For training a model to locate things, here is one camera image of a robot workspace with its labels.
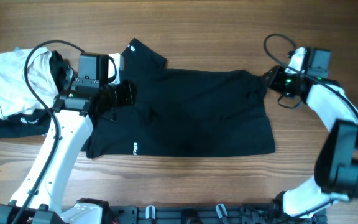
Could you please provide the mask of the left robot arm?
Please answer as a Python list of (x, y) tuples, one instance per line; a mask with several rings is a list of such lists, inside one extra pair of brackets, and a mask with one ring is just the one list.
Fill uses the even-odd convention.
[(9, 203), (0, 203), (0, 223), (111, 223), (106, 201), (83, 198), (63, 210), (63, 195), (76, 158), (99, 116), (115, 107), (133, 105), (136, 94), (130, 80), (61, 91), (29, 173)]

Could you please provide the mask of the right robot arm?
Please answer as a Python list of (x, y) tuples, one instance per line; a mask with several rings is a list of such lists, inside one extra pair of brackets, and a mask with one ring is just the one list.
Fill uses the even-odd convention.
[(283, 96), (299, 96), (322, 120), (329, 135), (314, 174), (297, 188), (280, 192), (265, 216), (276, 223), (300, 222), (339, 202), (358, 198), (358, 110), (333, 80), (288, 73), (274, 66), (264, 85)]

